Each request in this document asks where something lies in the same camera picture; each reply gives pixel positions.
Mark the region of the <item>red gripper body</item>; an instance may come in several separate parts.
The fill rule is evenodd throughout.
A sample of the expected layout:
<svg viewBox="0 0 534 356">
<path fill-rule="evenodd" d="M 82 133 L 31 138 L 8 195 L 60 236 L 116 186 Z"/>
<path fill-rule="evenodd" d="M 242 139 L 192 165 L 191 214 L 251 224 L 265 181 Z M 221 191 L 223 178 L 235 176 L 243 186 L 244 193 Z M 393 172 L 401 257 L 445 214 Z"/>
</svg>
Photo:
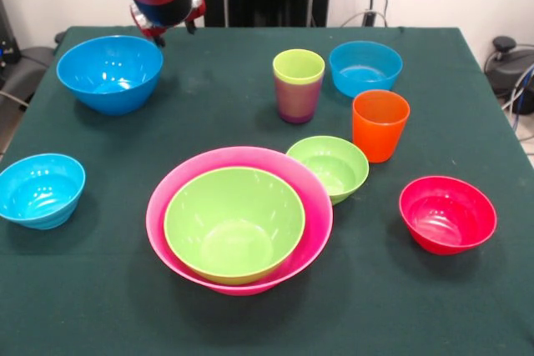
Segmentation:
<svg viewBox="0 0 534 356">
<path fill-rule="evenodd" d="M 205 0 L 171 0 L 161 5 L 143 5 L 135 1 L 130 5 L 130 15 L 140 30 L 149 39 L 164 35 L 168 30 L 184 25 L 205 15 Z"/>
</svg>

